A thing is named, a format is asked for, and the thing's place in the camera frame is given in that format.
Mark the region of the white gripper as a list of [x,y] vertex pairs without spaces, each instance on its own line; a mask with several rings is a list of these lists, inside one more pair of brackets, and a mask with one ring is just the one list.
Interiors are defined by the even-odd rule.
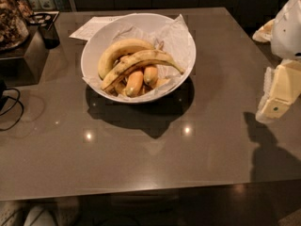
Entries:
[[258,42],[270,42],[272,53],[285,58],[264,75],[263,96],[256,121],[271,123],[280,119],[301,95],[301,0],[288,0],[275,20],[260,27],[252,36]]

